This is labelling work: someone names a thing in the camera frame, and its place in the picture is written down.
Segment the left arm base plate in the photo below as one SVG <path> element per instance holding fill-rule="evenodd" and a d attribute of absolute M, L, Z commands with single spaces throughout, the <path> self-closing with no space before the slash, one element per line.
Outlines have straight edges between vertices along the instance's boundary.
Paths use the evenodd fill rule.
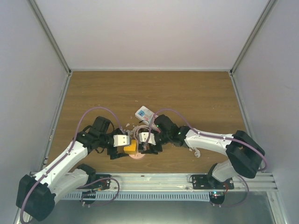
<path fill-rule="evenodd" d="M 110 178 L 111 175 L 109 174 L 93 174 L 90 175 L 87 179 L 86 184 L 84 184 L 83 186 L 79 187 L 78 189 L 93 189 L 93 190 L 105 190 L 105 189 L 109 189 L 110 188 L 110 179 L 105 179 L 105 180 L 101 180 L 98 181 L 96 183 L 91 184 L 90 186 L 86 186 L 98 179 L 102 179 L 102 178 Z"/>

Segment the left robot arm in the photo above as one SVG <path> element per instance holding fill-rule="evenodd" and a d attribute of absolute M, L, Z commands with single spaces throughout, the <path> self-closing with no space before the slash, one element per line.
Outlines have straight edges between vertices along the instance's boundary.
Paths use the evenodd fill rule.
<path fill-rule="evenodd" d="M 20 211 L 20 222 L 25 223 L 24 214 L 43 221 L 55 205 L 76 189 L 85 189 L 87 194 L 108 189 L 111 175 L 98 176 L 96 170 L 78 162 L 99 148 L 106 149 L 110 158 L 124 157 L 117 148 L 129 146 L 131 138 L 122 127 L 113 127 L 109 119 L 98 116 L 92 125 L 77 130 L 67 148 L 49 165 L 34 175 L 24 175 L 18 186 L 16 206 Z"/>

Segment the yellow cube socket adapter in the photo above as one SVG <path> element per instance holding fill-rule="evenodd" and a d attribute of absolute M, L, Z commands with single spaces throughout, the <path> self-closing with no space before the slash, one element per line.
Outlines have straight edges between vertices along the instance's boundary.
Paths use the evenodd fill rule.
<path fill-rule="evenodd" d="M 131 144 L 123 148 L 124 153 L 128 155 L 135 155 L 137 152 L 137 141 L 131 140 Z"/>

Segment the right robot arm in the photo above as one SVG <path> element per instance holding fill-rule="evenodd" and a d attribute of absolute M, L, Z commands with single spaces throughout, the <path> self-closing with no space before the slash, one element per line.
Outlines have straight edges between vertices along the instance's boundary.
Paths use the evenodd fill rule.
<path fill-rule="evenodd" d="M 225 181 L 242 176 L 254 179 L 264 159 L 265 151 L 244 131 L 234 134 L 218 134 L 197 130 L 191 126 L 177 126 L 169 117 L 159 115 L 154 120 L 157 130 L 148 130 L 138 134 L 138 150 L 142 154 L 157 154 L 168 143 L 176 147 L 205 149 L 222 154 L 227 160 L 215 163 L 204 181 L 212 189 L 220 189 Z"/>

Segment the white power strip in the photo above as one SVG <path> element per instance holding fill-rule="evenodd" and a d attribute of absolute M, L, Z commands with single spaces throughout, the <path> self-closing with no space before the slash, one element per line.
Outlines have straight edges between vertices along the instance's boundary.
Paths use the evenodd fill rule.
<path fill-rule="evenodd" d="M 145 106 L 141 106 L 136 112 L 135 117 L 140 120 L 140 122 L 144 123 L 147 127 L 152 119 L 156 119 L 158 115 L 155 115 L 153 111 Z"/>

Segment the pink round power socket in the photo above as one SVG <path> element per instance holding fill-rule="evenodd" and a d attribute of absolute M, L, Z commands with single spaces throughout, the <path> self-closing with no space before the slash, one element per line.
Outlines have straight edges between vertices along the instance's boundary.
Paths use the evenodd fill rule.
<path fill-rule="evenodd" d="M 133 160 L 141 160 L 145 157 L 145 154 L 142 153 L 136 153 L 136 154 L 130 154 L 129 155 Z"/>

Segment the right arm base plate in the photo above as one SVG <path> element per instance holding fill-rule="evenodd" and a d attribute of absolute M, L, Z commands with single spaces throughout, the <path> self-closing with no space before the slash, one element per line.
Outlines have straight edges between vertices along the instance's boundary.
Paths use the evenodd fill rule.
<path fill-rule="evenodd" d="M 193 189 L 226 190 L 235 188 L 232 178 L 220 182 L 208 176 L 208 174 L 193 174 L 190 176 L 189 182 L 192 184 Z"/>

